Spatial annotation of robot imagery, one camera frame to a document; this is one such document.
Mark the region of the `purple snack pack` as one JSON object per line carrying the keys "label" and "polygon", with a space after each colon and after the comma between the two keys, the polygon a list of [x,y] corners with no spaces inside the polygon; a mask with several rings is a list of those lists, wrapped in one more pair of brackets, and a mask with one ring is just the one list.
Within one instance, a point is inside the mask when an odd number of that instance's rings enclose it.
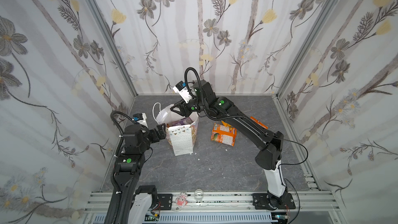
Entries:
{"label": "purple snack pack", "polygon": [[192,123],[193,123],[192,119],[190,117],[187,117],[170,123],[169,127],[174,127],[179,125],[190,125]]}

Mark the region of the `white cartoon paper bag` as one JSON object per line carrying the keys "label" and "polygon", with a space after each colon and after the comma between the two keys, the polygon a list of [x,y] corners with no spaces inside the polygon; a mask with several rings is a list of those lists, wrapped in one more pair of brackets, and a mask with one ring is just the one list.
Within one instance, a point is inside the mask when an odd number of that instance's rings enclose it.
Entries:
{"label": "white cartoon paper bag", "polygon": [[172,146],[175,156],[192,154],[197,137],[199,115],[192,113],[189,116],[193,121],[190,125],[169,127],[170,123],[187,118],[171,112],[171,106],[161,108],[161,104],[156,102],[152,107],[152,116],[157,124],[166,125],[166,139]]}

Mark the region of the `orange chips pack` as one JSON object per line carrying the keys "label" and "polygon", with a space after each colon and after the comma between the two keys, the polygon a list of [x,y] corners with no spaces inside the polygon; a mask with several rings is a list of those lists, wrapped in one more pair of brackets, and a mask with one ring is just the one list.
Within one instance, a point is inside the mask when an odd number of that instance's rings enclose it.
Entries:
{"label": "orange chips pack", "polygon": [[229,146],[234,146],[236,136],[237,130],[235,128],[215,123],[211,132],[210,140]]}

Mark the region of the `orange white snack pack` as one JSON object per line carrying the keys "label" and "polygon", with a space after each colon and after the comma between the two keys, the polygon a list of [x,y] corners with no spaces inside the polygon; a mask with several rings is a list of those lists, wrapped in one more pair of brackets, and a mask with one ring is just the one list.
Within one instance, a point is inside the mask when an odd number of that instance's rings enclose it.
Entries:
{"label": "orange white snack pack", "polygon": [[261,121],[257,120],[253,116],[251,116],[250,119],[253,120],[255,123],[257,123],[258,125],[262,126],[263,128],[268,129],[268,127],[265,124],[263,124]]}

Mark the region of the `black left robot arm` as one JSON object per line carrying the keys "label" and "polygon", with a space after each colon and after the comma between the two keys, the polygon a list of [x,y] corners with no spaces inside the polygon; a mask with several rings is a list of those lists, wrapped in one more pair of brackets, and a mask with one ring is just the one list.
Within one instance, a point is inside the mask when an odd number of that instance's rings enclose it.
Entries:
{"label": "black left robot arm", "polygon": [[110,114],[120,132],[120,142],[115,153],[115,163],[110,176],[113,194],[104,223],[142,224],[147,212],[159,219],[161,201],[154,185],[137,186],[144,164],[145,152],[153,150],[151,144],[166,138],[166,125],[149,129],[138,122],[143,115],[131,118],[120,111]]}

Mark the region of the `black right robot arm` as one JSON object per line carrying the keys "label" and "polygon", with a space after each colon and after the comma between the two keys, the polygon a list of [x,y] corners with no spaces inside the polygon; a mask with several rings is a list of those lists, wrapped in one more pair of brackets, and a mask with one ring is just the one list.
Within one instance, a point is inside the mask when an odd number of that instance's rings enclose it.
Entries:
{"label": "black right robot arm", "polygon": [[181,101],[171,107],[171,111],[184,117],[203,112],[213,121],[224,121],[236,128],[255,144],[259,153],[256,164],[261,167],[267,180],[267,193],[254,197],[257,209],[274,211],[277,209],[301,209],[301,201],[294,200],[288,192],[289,180],[283,177],[283,144],[287,141],[281,132],[272,132],[254,119],[245,115],[228,98],[216,96],[205,80],[201,80],[196,69],[189,67],[184,72],[184,80],[175,86]]}

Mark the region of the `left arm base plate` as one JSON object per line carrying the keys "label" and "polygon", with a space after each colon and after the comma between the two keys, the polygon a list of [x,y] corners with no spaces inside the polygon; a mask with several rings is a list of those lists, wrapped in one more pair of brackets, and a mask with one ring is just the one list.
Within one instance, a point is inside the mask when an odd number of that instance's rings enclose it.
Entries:
{"label": "left arm base plate", "polygon": [[152,211],[170,211],[173,204],[172,194],[159,194]]}

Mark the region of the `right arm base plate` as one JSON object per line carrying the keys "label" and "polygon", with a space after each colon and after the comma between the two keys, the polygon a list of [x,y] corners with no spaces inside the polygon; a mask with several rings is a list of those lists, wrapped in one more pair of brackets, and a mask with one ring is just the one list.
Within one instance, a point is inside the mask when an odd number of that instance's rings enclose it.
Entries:
{"label": "right arm base plate", "polygon": [[276,197],[272,194],[253,194],[253,206],[255,209],[266,209],[275,211],[278,209],[296,209],[292,194],[287,193],[281,197]]}

